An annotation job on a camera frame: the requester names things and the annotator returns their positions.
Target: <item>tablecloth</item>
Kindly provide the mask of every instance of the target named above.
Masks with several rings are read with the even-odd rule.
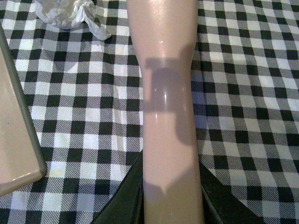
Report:
[[[0,1],[48,172],[0,197],[0,223],[88,224],[142,149],[126,1],[97,0],[98,41],[32,0]],[[192,96],[200,162],[267,224],[299,223],[299,2],[199,0]]]

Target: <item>mannequin leg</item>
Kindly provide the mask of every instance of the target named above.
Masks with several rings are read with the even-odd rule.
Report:
[[[146,224],[202,224],[190,67],[197,0],[128,0],[143,79]]]

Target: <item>gingham tablecloth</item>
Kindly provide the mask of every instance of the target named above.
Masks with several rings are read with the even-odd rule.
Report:
[[[60,30],[31,0],[0,21],[48,172],[0,197],[0,223],[88,224],[142,149],[142,80],[126,2]],[[201,162],[267,224],[299,223],[299,2],[198,1],[192,94]]]

